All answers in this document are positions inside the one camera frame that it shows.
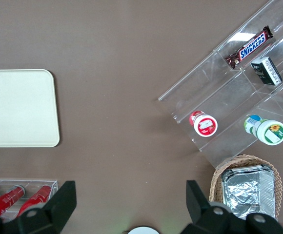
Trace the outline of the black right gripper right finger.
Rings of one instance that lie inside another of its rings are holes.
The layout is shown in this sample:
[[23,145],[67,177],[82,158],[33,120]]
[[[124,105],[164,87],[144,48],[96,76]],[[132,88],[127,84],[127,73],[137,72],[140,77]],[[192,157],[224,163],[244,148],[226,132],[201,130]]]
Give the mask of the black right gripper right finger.
[[210,205],[197,181],[186,182],[186,206],[192,222],[182,234],[283,234],[279,222],[267,214],[249,214],[245,220],[223,206]]

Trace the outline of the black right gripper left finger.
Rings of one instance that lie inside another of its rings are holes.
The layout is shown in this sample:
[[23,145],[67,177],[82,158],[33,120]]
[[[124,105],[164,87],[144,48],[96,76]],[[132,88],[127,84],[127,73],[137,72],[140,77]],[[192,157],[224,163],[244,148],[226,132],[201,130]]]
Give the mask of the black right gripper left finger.
[[59,234],[76,205],[76,183],[66,181],[46,203],[27,208],[10,222],[0,218],[0,234]]

